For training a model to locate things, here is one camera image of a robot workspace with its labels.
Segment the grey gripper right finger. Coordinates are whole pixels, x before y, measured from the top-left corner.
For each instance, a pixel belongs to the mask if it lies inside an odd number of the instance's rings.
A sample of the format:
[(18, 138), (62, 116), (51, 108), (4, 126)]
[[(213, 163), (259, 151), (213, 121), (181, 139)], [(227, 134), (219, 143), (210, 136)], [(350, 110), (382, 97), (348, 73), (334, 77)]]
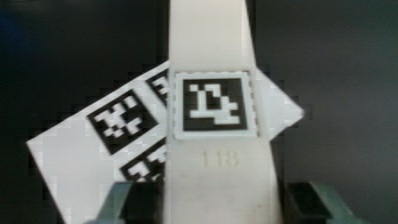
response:
[(286, 185), (286, 224), (362, 224), (330, 185)]

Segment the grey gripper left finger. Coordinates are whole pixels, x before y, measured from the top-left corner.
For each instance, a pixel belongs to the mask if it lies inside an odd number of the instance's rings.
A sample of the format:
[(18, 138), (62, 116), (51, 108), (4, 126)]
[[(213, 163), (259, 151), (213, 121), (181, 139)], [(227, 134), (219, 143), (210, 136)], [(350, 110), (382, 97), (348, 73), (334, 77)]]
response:
[(130, 182), (117, 182), (112, 185), (98, 216), (85, 224), (126, 224), (123, 208), (128, 200), (130, 188)]

